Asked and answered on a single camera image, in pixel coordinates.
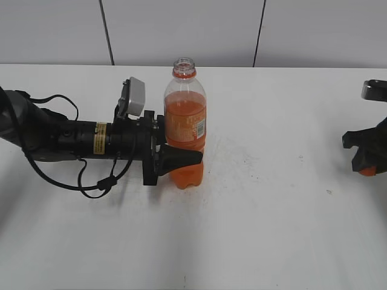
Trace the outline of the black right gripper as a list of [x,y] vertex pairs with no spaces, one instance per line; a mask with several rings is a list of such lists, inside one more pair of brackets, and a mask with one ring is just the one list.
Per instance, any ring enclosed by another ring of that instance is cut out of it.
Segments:
[[386,118],[376,127],[347,131],[342,136],[342,145],[344,149],[357,147],[351,161],[353,172],[376,166],[376,175],[386,173]]

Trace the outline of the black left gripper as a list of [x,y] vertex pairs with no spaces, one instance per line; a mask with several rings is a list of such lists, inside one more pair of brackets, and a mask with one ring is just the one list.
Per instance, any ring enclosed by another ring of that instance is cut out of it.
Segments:
[[156,185],[159,145],[162,176],[183,167],[200,164],[203,160],[203,153],[200,151],[179,149],[164,143],[163,115],[155,115],[154,111],[148,110],[138,119],[131,119],[126,114],[123,118],[116,115],[111,127],[110,145],[115,158],[127,161],[116,178],[122,178],[132,162],[137,160],[142,162],[143,184]]

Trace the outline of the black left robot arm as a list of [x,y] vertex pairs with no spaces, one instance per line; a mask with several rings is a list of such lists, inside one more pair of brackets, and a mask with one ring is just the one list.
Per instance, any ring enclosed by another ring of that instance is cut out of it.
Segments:
[[115,117],[112,123],[99,123],[70,120],[38,107],[48,101],[32,99],[24,91],[1,91],[1,138],[20,147],[35,170],[38,162],[141,161],[144,185],[156,185],[159,176],[202,162],[200,151],[167,145],[164,116],[153,111],[138,119]]

